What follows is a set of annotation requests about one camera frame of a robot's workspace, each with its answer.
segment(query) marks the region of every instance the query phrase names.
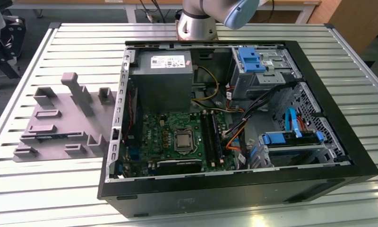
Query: yellow wire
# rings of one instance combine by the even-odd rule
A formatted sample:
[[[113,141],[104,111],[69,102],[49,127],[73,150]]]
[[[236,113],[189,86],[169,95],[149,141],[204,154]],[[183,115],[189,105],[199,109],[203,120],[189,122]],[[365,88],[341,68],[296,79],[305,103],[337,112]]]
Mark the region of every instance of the yellow wire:
[[[239,109],[239,112],[244,113],[245,110],[240,108],[240,109]]]
[[[208,99],[213,98],[217,95],[217,93],[219,93],[219,81],[217,81],[217,77],[215,76],[215,74],[212,74],[212,72],[205,67],[199,66],[199,68],[203,68],[211,74],[211,76],[213,77],[213,79],[216,81],[216,91],[215,91],[215,94],[211,95],[209,97],[205,97],[205,98],[195,98],[195,99],[192,99],[192,100],[196,100],[196,101],[203,101],[203,100],[208,100]]]

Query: cpu socket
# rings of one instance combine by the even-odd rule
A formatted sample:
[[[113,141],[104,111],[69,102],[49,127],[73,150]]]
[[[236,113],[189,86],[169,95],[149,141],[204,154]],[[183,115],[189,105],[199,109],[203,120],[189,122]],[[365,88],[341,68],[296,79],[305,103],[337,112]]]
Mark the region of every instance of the cpu socket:
[[[175,150],[181,155],[193,152],[193,131],[192,129],[175,130]]]

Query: wooden table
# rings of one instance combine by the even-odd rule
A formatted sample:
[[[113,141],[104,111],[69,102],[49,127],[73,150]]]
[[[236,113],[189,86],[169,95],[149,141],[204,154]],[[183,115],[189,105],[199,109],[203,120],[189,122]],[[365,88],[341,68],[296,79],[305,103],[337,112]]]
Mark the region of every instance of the wooden table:
[[[156,9],[151,0],[143,0],[148,9]],[[157,0],[161,9],[181,9],[183,0]],[[275,11],[301,11],[296,20],[305,24],[321,0],[276,0]],[[128,22],[136,23],[136,10],[143,9],[140,0],[15,0],[11,9],[124,9]],[[272,10],[272,1],[259,10]]]

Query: motherboard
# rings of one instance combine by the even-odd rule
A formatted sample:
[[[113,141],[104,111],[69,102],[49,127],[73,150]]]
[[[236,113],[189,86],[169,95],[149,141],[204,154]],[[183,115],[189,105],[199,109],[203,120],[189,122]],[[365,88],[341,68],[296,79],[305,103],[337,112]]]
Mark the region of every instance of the motherboard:
[[[235,170],[233,153],[221,141],[227,127],[223,112],[147,114],[141,147],[128,152],[131,173],[136,177],[180,173],[179,166],[189,172]]]

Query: aluminum workbench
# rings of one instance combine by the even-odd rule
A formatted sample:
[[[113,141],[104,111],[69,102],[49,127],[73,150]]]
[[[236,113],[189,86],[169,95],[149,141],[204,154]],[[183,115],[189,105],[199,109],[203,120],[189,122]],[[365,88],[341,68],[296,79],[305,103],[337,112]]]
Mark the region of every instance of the aluminum workbench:
[[[297,40],[378,165],[378,78],[334,29],[321,25],[219,26],[220,40]],[[173,40],[175,24],[63,24],[49,29],[0,118],[0,224],[15,226],[378,227],[378,176],[309,203],[127,219],[96,198],[101,158],[15,163],[39,86],[67,92],[63,72],[89,91],[119,87],[127,40]]]

